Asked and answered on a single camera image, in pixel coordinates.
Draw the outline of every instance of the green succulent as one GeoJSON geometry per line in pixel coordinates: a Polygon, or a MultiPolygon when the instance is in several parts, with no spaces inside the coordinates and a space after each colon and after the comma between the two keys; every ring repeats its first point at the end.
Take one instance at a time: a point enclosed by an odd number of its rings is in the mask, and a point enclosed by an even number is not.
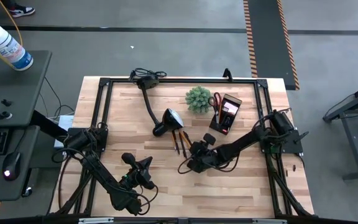
{"type": "Polygon", "coordinates": [[[188,110],[203,114],[209,111],[208,99],[211,97],[211,92],[206,88],[197,86],[186,93],[186,104],[189,105],[188,110]]]}

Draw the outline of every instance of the sneaker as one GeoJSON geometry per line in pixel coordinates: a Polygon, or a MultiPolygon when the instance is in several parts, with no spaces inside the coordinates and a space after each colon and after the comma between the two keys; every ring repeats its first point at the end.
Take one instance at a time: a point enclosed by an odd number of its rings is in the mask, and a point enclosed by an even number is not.
{"type": "Polygon", "coordinates": [[[13,18],[18,18],[20,16],[29,16],[35,12],[33,7],[25,7],[15,4],[14,7],[9,9],[13,18]]]}

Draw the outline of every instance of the robotic arm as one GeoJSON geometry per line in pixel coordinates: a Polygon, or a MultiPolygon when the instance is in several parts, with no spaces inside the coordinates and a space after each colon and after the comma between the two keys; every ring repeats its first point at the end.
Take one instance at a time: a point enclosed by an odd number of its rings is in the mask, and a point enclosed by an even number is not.
{"type": "Polygon", "coordinates": [[[121,158],[126,163],[131,165],[129,172],[124,175],[118,182],[101,163],[99,157],[92,149],[89,150],[87,155],[82,154],[83,149],[89,148],[89,145],[95,145],[101,134],[100,129],[89,128],[80,131],[79,133],[70,136],[65,141],[65,148],[67,154],[74,159],[79,160],[80,164],[88,171],[85,181],[80,183],[70,199],[64,204],[64,206],[55,212],[55,214],[66,214],[70,211],[79,195],[84,190],[85,186],[94,177],[110,195],[110,201],[114,209],[123,210],[126,209],[133,215],[144,215],[141,213],[143,206],[138,197],[143,197],[149,204],[150,201],[143,195],[138,194],[133,188],[138,185],[143,186],[146,189],[152,190],[157,187],[150,179],[149,167],[153,157],[147,157],[141,161],[135,161],[135,157],[130,153],[124,153],[121,158]],[[82,154],[83,158],[75,157],[75,151],[77,154],[82,154]]]}
{"type": "Polygon", "coordinates": [[[258,121],[257,124],[238,140],[222,144],[214,149],[208,149],[208,145],[213,145],[215,138],[210,134],[205,134],[204,141],[194,142],[191,145],[192,156],[187,167],[197,173],[209,168],[221,170],[238,157],[242,150],[257,142],[261,143],[264,153],[282,153],[281,148],[285,148],[287,153],[302,152],[300,140],[308,133],[299,135],[284,111],[275,110],[258,121]],[[271,127],[266,128],[265,121],[270,121],[271,127]]]}

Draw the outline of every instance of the wooden table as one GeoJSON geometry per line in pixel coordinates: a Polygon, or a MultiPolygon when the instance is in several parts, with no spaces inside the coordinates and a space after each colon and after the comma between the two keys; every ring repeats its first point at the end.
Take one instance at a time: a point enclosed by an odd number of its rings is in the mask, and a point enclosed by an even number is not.
{"type": "MultiPolygon", "coordinates": [[[[94,109],[100,77],[84,77],[73,127],[89,127],[94,109]]],[[[289,107],[285,85],[282,79],[268,78],[268,89],[273,109],[289,107]]],[[[215,146],[233,142],[257,121],[254,88],[250,84],[202,84],[211,92],[230,94],[242,100],[240,110],[230,133],[225,136],[208,128],[213,110],[206,115],[195,115],[187,110],[185,93],[196,86],[194,83],[161,83],[147,90],[150,104],[157,119],[161,119],[166,108],[171,108],[182,117],[185,130],[192,141],[199,141],[205,133],[216,138],[215,146]]],[[[156,138],[152,134],[154,123],[147,113],[142,91],[131,83],[115,83],[108,117],[108,146],[101,157],[102,163],[117,180],[121,179],[129,166],[121,160],[124,152],[133,153],[136,160],[152,156],[150,167],[152,181],[160,192],[152,202],[148,217],[203,217],[203,218],[269,218],[273,217],[272,199],[264,156],[259,145],[241,152],[237,168],[230,173],[214,169],[197,174],[180,175],[179,164],[184,160],[172,146],[169,133],[156,138]]],[[[287,184],[304,208],[313,213],[313,207],[306,181],[305,171],[299,158],[283,155],[284,169],[288,171],[287,184]]],[[[63,203],[78,185],[81,165],[71,160],[63,176],[63,203]]],[[[284,211],[282,194],[277,190],[280,208],[284,211]]],[[[144,195],[152,198],[155,190],[145,190],[144,195]]],[[[87,194],[84,194],[85,207],[87,194]]],[[[53,198],[51,212],[58,210],[57,191],[53,198]]],[[[133,217],[126,210],[116,211],[106,191],[97,184],[92,216],[133,217]]]]}

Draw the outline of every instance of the blue label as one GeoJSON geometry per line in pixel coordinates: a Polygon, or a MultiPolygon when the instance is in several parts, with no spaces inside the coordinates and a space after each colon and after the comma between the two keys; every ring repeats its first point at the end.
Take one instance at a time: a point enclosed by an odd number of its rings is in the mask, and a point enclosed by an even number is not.
{"type": "Polygon", "coordinates": [[[28,66],[30,64],[31,59],[32,59],[31,54],[29,54],[26,51],[25,54],[23,55],[23,57],[20,58],[20,60],[18,60],[17,62],[12,63],[12,65],[17,69],[26,68],[26,66],[28,66]]]}

